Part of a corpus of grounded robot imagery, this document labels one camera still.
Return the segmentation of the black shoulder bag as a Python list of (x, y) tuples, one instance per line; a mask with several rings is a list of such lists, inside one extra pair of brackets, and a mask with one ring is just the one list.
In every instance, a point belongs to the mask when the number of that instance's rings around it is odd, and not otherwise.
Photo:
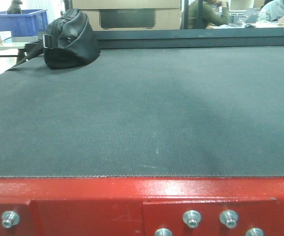
[(101, 50), (88, 15), (78, 8), (67, 10), (47, 26), (43, 39), (9, 70), (41, 54), (50, 69), (75, 68), (94, 62)]

